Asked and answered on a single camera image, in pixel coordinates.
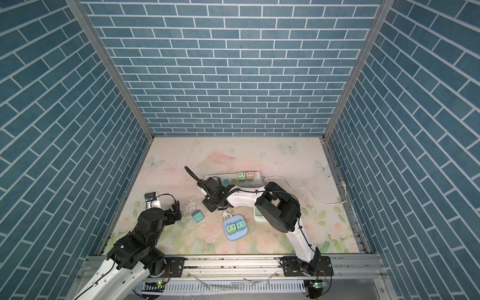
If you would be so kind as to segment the long white power strip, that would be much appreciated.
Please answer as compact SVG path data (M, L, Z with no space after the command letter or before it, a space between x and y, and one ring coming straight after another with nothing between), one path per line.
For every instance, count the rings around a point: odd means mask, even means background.
M204 180L207 180L210 177L220 180L224 187L234 185L244 188L258 188L264 185L264 181L259 171L209 174L204 176Z

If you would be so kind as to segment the green USB charger plug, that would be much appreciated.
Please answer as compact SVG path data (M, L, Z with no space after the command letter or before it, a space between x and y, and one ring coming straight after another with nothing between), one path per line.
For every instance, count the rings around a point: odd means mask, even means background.
M245 173L245 172L239 172L239 173L237 174L237 179L238 179L239 181L246 181L246 173Z
M237 232L245 230L247 228L244 220L238 221L235 223Z

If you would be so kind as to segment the blue square power socket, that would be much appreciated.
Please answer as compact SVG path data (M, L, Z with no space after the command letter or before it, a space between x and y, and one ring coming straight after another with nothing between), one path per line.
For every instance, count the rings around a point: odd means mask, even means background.
M223 221L223 228L229 241L237 241L248 234L246 221L241 215L235 215Z

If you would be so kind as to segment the pink USB charger plug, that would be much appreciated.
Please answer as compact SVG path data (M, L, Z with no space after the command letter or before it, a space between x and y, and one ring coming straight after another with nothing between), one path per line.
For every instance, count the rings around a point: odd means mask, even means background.
M246 180L247 181L252 181L255 179L255 173L254 172L246 172Z

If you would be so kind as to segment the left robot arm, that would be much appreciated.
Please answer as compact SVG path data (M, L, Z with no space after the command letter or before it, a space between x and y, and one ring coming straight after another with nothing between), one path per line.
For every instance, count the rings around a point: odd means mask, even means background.
M164 228L181 220L180 202L170 209L150 207L143 211L134 229L117 240L106 259L76 300L123 300L148 277L169 280L171 266L156 244Z

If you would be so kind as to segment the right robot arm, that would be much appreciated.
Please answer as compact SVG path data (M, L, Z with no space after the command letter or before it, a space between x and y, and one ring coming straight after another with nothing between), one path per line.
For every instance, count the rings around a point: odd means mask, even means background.
M242 188L232 184L223 186L214 177L196 181L205 195L202 203L210 212L236 207L256 208L275 230L286 235L295 255L280 259L284 276L330 278L334 275L330 258L321 254L306 233L300 202L278 184L269 182L259 188Z

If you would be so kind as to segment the white square power socket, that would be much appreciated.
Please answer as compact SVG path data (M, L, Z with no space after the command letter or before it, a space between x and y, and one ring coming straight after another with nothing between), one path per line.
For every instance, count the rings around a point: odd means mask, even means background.
M257 223L265 223L266 218L262 215L261 211L258 208L254 208L254 220Z

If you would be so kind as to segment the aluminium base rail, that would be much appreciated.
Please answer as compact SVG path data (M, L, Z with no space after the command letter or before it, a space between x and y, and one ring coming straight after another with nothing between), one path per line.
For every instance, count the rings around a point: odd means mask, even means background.
M309 276L282 254L169 255L165 272L117 270L104 256L87 258L70 300L393 300L393 285L376 254L329 254Z

